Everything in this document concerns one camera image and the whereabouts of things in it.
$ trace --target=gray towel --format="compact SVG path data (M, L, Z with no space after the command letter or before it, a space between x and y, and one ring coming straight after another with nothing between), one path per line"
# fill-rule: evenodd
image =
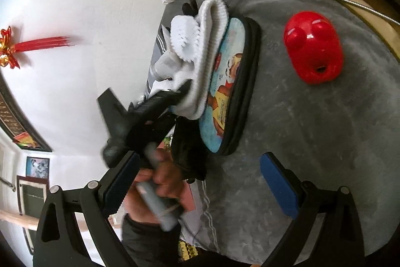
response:
M188 0L167 6L168 26ZM319 188L348 186L355 198L365 253L383 246L400 221L400 72L382 40L334 0L223 0L230 13L262 29L257 80L237 151L213 156L197 238L210 250L262 263L285 233L285 216L260 173L259 157L272 151L300 180ZM345 62L330 83L305 84L283 44L290 17L312 10L335 26ZM311 252L317 230L301 259Z

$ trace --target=metal bolt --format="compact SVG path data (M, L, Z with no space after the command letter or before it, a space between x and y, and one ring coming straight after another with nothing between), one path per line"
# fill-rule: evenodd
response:
M341 187L340 191L345 195L348 195L350 193L350 189L347 187Z
M313 186L313 183L310 181L304 181L303 185L305 188L311 188Z
M52 193L52 194L55 194L57 191L59 191L60 190L60 187L59 186L53 186L53 187L51 187L50 188L50 192Z
M90 181L90 182L87 184L87 187L88 187L89 189L95 189L98 185L99 185L99 183L98 183L97 181Z

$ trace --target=framed picture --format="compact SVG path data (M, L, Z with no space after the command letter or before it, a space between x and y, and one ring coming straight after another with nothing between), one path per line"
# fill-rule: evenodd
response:
M20 215L40 218L49 190L49 181L42 178L17 176L17 198ZM36 231L23 228L29 252L35 249Z
M0 70L0 127L19 146L30 151L52 152L21 112Z
M49 179L49 163L50 160L48 158L34 158L28 156L26 158L26 176Z

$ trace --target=black sleeve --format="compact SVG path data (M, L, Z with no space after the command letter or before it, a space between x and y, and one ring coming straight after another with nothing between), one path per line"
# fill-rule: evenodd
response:
M128 214L122 223L122 244L139 267L178 266L181 226L164 232L158 225L138 223Z

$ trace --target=red chinese knot ornament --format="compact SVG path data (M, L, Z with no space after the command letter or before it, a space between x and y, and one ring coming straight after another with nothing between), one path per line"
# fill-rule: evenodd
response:
M6 67L9 64L11 69L20 67L14 53L71 46L68 37L38 39L11 45L11 33L10 26L7 30L0 31L0 66Z

